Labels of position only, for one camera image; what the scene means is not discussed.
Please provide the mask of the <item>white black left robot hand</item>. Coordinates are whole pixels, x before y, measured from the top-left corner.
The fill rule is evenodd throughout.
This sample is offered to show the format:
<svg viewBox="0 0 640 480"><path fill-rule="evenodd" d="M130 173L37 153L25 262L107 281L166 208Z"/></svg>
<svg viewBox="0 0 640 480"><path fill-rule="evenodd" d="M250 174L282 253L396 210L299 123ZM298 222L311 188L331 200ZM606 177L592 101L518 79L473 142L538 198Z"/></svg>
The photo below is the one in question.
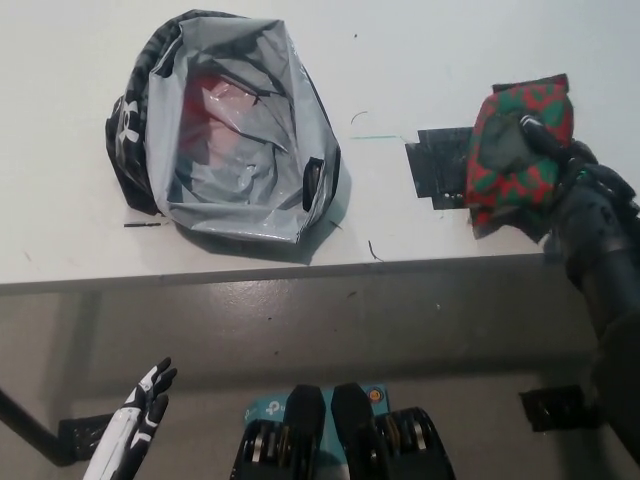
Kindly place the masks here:
<svg viewBox="0 0 640 480"><path fill-rule="evenodd" d="M167 357L152 367L112 415L84 480L132 480L166 413L177 369Z"/></svg>

